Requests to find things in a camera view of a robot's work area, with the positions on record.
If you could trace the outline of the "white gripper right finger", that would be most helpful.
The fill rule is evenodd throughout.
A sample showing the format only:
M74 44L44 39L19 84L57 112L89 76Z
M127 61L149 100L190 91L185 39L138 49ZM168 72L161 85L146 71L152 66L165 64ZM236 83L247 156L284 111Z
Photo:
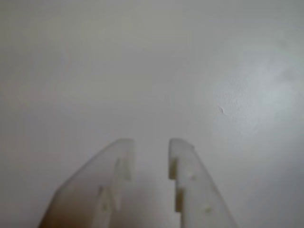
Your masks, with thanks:
M175 211L182 228L236 228L223 197L194 146L181 138L169 141L169 179L175 182Z

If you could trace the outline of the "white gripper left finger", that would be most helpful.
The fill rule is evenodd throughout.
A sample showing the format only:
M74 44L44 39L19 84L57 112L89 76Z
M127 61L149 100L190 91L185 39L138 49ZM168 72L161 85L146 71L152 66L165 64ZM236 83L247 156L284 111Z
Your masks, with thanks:
M133 170L134 140L114 141L57 189L39 227L108 228Z

